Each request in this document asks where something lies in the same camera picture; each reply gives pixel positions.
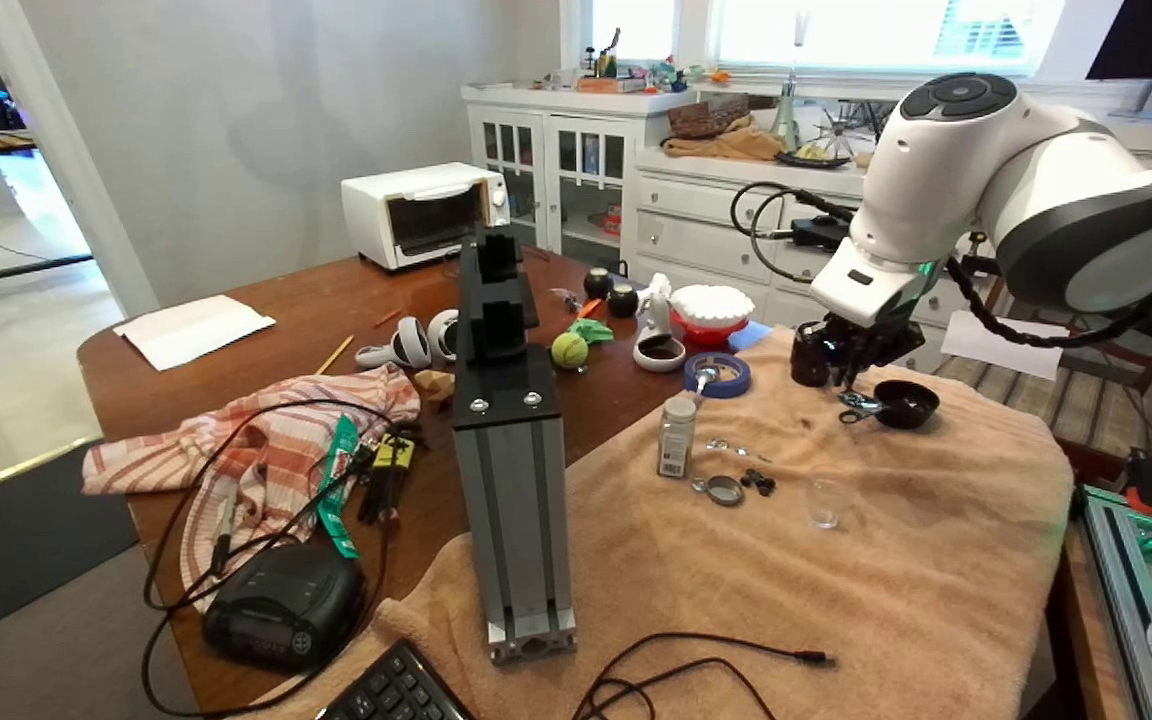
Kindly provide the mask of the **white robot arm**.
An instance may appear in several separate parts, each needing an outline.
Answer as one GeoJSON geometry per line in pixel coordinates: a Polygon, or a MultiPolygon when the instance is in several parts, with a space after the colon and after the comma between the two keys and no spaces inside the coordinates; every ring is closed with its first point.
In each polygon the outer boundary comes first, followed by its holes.
{"type": "Polygon", "coordinates": [[[829,317],[803,327],[796,372],[851,388],[866,363],[900,361],[918,345],[912,306],[939,274],[960,283],[985,327],[1023,345],[973,291],[954,256],[962,236],[996,242],[1014,301],[1101,317],[1088,345],[1152,317],[1152,163],[1077,106],[1030,100],[991,73],[952,73],[886,115],[846,236],[813,281],[829,317]]]}

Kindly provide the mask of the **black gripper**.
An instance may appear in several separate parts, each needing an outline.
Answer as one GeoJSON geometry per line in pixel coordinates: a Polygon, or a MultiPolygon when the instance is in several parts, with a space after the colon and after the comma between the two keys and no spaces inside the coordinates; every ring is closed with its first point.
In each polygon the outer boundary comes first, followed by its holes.
{"type": "Polygon", "coordinates": [[[923,333],[912,321],[881,321],[861,327],[851,321],[829,317],[825,333],[829,383],[846,392],[854,375],[871,363],[890,363],[923,345],[923,333]]]}

